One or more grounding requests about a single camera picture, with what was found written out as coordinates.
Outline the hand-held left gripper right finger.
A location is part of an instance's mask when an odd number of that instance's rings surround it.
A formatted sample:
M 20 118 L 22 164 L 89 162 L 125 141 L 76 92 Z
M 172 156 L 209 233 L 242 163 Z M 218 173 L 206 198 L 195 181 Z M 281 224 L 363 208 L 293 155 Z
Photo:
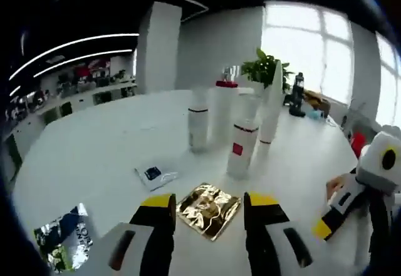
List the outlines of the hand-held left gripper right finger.
M 272 196 L 243 198 L 246 250 L 252 275 L 323 275 L 323 243 L 291 221 Z

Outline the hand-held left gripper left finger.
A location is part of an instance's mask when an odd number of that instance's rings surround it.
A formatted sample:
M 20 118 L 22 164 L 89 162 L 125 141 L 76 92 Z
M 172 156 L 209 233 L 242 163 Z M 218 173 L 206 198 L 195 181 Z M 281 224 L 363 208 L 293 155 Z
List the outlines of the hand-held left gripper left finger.
M 168 275 L 172 252 L 176 196 L 152 195 L 128 223 L 119 223 L 103 237 L 107 269 L 120 275 Z

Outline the person's right hand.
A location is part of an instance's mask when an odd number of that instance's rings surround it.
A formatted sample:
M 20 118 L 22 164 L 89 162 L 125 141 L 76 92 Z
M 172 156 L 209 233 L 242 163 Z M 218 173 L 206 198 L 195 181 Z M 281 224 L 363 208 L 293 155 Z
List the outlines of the person's right hand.
M 345 175 L 337 176 L 326 183 L 326 199 L 330 200 L 335 192 L 341 189 L 345 183 Z

